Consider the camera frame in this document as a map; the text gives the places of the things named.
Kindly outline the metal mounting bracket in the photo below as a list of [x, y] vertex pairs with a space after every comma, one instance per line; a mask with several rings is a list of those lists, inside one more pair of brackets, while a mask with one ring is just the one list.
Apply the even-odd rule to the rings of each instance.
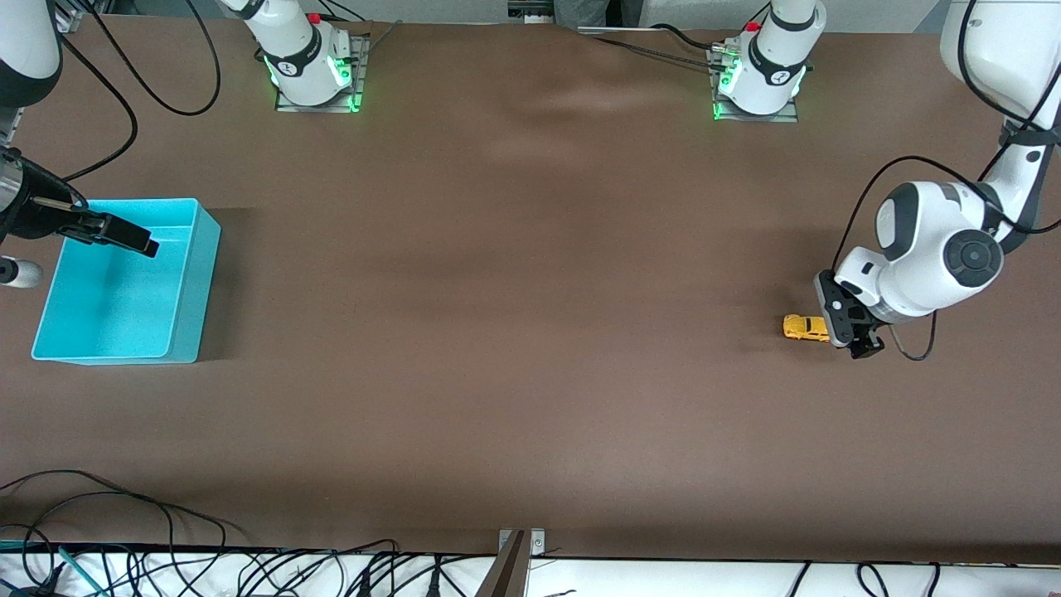
[[[516, 533], [518, 529], [503, 528], [499, 531], [499, 543], [497, 543], [497, 552], [501, 552], [504, 545], [507, 543], [509, 537]], [[530, 528], [527, 530], [527, 540], [530, 544], [530, 556], [533, 558], [538, 558], [538, 556], [543, 556], [546, 551], [546, 533], [543, 528]]]

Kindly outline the yellow beetle toy car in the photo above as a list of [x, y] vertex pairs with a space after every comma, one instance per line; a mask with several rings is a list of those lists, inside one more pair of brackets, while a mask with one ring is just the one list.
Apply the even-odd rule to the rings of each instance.
[[831, 336], [827, 329], [827, 320], [820, 316], [799, 316], [788, 314], [782, 320], [784, 337], [793, 340], [830, 343]]

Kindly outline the grey metal bar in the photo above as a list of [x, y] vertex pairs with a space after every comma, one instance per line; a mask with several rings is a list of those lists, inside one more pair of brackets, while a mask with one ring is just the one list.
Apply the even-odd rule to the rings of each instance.
[[508, 530], [475, 597], [526, 597], [534, 547], [533, 530]]

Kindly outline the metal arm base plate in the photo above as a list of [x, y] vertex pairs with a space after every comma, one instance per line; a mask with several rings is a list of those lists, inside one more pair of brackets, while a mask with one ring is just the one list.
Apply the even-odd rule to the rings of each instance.
[[347, 45], [332, 50], [329, 66], [333, 78], [338, 78], [342, 87], [337, 94], [328, 102], [318, 105], [300, 105], [275, 88], [275, 110], [281, 113], [316, 113], [316, 115], [356, 115], [361, 112], [365, 91], [369, 57], [369, 38], [367, 36], [338, 35], [347, 38]]
[[716, 121], [795, 124], [796, 95], [806, 65], [759, 68], [738, 46], [716, 43], [706, 52], [712, 67], [712, 109]]

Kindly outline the person legs dark trousers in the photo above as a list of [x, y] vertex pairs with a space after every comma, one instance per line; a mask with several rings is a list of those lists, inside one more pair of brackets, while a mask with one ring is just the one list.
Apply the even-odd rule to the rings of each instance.
[[552, 0], [555, 22], [577, 27], [639, 27], [644, 0]]

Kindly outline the turquoise plastic bin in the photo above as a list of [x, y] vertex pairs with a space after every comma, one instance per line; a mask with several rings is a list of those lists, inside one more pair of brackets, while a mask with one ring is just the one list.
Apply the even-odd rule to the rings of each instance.
[[220, 224], [196, 199], [108, 199], [91, 207], [145, 228], [157, 253], [65, 240], [33, 359], [81, 366], [196, 362]]

